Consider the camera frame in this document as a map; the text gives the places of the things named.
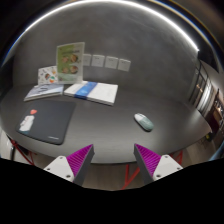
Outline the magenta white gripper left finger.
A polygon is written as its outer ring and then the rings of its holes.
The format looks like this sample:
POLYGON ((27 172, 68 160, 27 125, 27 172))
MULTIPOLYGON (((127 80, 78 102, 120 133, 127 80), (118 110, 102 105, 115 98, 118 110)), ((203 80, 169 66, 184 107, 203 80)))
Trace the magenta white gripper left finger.
POLYGON ((44 170, 81 186, 94 156, 92 144, 70 154, 58 156, 44 170))

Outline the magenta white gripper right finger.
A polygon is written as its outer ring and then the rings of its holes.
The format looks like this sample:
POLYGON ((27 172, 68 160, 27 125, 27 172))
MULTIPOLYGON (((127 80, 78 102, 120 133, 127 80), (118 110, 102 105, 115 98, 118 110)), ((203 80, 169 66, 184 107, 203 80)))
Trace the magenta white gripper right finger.
POLYGON ((182 169, 168 154, 159 155, 139 144, 134 145, 134 155, 145 185, 182 169))

